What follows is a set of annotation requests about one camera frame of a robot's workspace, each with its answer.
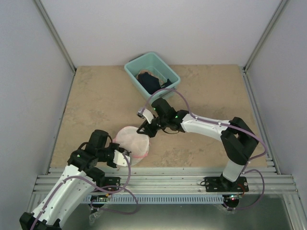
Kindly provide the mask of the white mesh laundry bag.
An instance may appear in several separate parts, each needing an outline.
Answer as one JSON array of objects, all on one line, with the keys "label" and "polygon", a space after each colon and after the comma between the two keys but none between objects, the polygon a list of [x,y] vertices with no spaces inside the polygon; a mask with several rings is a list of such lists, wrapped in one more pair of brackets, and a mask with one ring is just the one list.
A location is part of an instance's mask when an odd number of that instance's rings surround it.
[{"label": "white mesh laundry bag", "polygon": [[126,126],[122,128],[113,139],[122,148],[130,152],[130,164],[134,166],[147,157],[149,152],[149,137],[137,133],[137,127]]}]

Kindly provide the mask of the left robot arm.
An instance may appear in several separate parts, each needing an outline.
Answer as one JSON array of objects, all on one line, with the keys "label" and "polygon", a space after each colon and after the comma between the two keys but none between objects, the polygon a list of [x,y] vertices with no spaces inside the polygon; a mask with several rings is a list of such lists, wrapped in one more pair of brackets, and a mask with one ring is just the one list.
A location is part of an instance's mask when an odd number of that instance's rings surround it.
[{"label": "left robot arm", "polygon": [[72,152],[46,198],[32,212],[21,215],[23,230],[60,230],[90,192],[118,185],[118,179],[106,178],[105,172],[96,166],[98,162],[105,162],[112,168],[128,166],[130,153],[114,142],[106,146],[110,139],[107,132],[95,130],[89,141]]}]

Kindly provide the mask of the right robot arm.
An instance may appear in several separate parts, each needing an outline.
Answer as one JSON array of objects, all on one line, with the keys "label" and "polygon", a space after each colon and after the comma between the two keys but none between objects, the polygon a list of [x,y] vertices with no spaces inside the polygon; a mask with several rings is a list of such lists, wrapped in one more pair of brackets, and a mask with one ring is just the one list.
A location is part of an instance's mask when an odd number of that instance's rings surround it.
[{"label": "right robot arm", "polygon": [[182,133],[196,133],[222,142],[228,156],[228,163],[216,185],[222,191],[232,191],[256,149],[259,141],[248,125],[239,117],[232,120],[215,120],[196,116],[187,110],[175,110],[169,103],[159,98],[152,103],[156,115],[146,108],[137,115],[145,121],[137,129],[138,134],[155,137],[159,130],[166,128]]}]

